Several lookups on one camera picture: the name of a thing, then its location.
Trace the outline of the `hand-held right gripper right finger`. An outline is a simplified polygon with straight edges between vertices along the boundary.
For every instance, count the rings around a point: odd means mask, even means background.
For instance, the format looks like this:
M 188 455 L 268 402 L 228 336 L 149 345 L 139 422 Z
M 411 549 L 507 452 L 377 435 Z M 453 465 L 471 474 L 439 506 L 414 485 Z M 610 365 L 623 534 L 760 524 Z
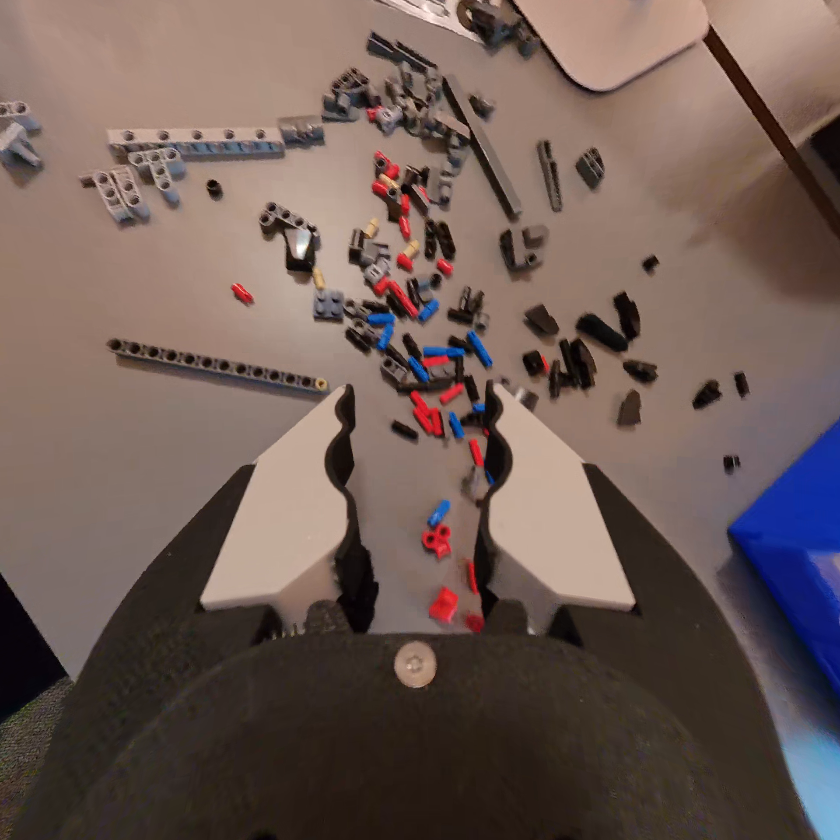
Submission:
M 563 607 L 633 612 L 586 463 L 497 381 L 486 385 L 486 470 L 474 562 L 479 590 L 519 602 L 531 634 Z

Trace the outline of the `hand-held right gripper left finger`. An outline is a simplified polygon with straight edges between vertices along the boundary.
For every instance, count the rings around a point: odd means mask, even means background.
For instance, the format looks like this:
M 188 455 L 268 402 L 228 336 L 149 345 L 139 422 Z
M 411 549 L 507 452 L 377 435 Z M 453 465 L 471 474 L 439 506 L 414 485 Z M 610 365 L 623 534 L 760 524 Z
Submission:
M 206 611 L 269 606 L 284 627 L 309 607 L 341 606 L 368 632 L 379 584 L 348 482 L 355 393 L 336 388 L 253 464 L 248 484 L 203 589 Z

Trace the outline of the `long black lego beam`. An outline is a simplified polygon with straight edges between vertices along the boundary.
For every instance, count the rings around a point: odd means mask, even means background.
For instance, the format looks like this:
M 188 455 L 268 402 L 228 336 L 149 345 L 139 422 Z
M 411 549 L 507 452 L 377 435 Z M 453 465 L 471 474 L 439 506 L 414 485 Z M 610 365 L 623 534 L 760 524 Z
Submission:
M 216 376 L 231 381 L 255 382 L 275 389 L 299 392 L 308 396 L 329 393 L 328 380 L 308 374 L 287 371 L 271 365 L 252 364 L 193 351 L 177 350 L 159 344 L 126 339 L 109 339 L 108 350 L 125 361 L 142 362 L 200 375 Z

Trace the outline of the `angled lego beam with panel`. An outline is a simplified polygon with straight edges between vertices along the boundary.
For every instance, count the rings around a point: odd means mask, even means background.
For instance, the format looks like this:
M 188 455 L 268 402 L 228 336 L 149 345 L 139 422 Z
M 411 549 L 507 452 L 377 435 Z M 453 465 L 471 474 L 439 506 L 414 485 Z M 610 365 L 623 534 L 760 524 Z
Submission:
M 286 268 L 309 274 L 316 266 L 321 245 L 320 229 L 304 216 L 278 203 L 268 202 L 260 210 L 259 228 L 267 240 L 285 241 Z

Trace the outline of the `light grey double lego beam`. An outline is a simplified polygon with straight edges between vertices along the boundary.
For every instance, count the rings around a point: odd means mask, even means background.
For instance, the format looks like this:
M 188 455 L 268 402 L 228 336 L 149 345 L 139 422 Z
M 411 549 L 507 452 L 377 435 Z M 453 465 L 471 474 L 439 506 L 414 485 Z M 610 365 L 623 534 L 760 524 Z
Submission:
M 108 170 L 96 170 L 78 176 L 82 187 L 92 188 L 106 207 L 113 221 L 121 226 L 146 224 L 151 211 L 139 187 L 139 179 L 128 164 Z

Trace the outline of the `long dark grey lego plate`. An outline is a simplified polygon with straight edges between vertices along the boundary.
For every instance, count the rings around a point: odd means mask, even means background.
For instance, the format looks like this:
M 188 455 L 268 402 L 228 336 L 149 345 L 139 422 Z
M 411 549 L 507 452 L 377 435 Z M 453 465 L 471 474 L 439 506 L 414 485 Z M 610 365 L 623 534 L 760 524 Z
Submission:
M 449 107 L 453 110 L 458 121 L 462 122 L 468 129 L 470 146 L 504 213 L 511 221 L 519 220 L 522 214 L 522 202 L 496 149 L 483 128 L 480 117 L 469 104 L 469 99 L 454 74 L 444 74 L 443 87 Z

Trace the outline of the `light grey T-shaped lego beam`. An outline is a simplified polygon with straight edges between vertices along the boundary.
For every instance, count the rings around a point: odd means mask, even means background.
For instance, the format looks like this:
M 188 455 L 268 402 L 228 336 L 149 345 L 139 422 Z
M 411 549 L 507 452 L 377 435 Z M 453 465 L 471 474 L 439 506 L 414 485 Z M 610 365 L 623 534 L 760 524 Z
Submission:
M 141 179 L 156 187 L 170 206 L 178 206 L 181 201 L 178 186 L 186 174 L 186 166 L 176 148 L 130 152 L 128 162 L 137 170 Z

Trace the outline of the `long light grey lego beam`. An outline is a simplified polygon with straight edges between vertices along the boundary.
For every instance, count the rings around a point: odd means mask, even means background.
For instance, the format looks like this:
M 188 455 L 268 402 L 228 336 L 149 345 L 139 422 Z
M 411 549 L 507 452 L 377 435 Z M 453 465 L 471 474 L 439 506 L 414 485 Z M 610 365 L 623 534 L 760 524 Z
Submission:
M 185 160 L 282 158 L 287 145 L 278 128 L 108 129 L 111 151 L 122 157 L 174 150 Z

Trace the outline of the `light grey lego axle connector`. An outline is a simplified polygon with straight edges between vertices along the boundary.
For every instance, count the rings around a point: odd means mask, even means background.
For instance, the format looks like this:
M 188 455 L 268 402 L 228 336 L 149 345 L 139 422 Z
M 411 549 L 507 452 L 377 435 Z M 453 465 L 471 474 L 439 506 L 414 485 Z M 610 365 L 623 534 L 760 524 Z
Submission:
M 10 122 L 1 131 L 1 161 L 4 165 L 26 164 L 36 170 L 43 167 L 43 161 L 29 141 L 25 127 Z

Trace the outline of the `dark lego gear assembly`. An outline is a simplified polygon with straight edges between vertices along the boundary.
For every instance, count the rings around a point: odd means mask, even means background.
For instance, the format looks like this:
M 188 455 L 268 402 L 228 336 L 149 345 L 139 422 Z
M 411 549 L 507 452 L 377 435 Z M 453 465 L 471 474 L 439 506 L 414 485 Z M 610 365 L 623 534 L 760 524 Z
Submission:
M 541 47 L 541 38 L 524 16 L 514 7 L 488 1 L 460 1 L 458 21 L 475 35 L 489 54 L 496 54 L 505 45 L 514 45 L 525 59 Z

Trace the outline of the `blue plastic bin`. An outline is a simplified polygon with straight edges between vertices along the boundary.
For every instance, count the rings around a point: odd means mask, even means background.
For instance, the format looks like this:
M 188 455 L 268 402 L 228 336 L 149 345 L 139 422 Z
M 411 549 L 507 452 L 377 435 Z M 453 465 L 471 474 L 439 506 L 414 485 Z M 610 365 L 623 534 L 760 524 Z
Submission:
M 728 529 L 839 693 L 839 422 Z

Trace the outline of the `white rounded base plate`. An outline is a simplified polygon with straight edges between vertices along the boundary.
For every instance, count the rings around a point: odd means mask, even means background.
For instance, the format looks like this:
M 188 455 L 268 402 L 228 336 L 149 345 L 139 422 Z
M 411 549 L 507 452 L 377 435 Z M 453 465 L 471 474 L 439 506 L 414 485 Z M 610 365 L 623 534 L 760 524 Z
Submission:
M 614 91 L 697 45 L 701 1 L 516 1 L 544 48 L 588 91 Z

